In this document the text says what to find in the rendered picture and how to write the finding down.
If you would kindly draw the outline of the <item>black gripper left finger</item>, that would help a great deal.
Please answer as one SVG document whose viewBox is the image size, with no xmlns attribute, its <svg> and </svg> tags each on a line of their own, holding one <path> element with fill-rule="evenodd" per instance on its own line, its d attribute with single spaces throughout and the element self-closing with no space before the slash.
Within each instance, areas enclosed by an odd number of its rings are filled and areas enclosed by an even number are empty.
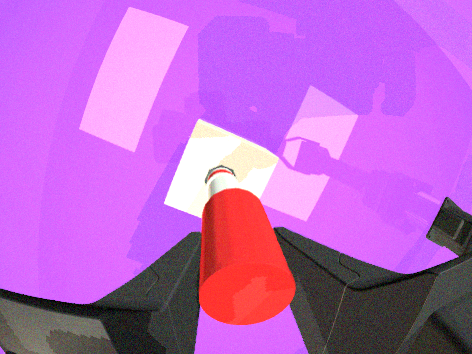
<svg viewBox="0 0 472 354">
<path fill-rule="evenodd" d="M 17 354 L 195 354 L 201 232 L 107 296 L 73 304 L 0 288 L 0 348 Z"/>
</svg>

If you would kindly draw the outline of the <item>red marker cap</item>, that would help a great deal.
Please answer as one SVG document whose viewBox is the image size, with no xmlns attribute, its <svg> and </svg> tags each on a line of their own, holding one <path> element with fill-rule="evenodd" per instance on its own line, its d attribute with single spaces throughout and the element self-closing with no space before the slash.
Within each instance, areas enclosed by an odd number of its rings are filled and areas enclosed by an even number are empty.
<svg viewBox="0 0 472 354">
<path fill-rule="evenodd" d="M 260 324 L 295 296 L 295 280 L 259 198 L 232 188 L 213 194 L 201 217 L 199 302 L 213 320 Z"/>
</svg>

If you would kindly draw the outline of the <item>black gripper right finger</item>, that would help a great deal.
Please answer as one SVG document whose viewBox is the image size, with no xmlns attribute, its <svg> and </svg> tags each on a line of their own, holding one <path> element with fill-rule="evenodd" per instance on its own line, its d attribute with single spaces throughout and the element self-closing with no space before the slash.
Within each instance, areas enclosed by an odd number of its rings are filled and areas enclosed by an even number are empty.
<svg viewBox="0 0 472 354">
<path fill-rule="evenodd" d="M 283 226 L 289 308 L 308 354 L 407 354 L 431 313 L 472 290 L 472 250 L 417 273 L 357 260 Z"/>
</svg>

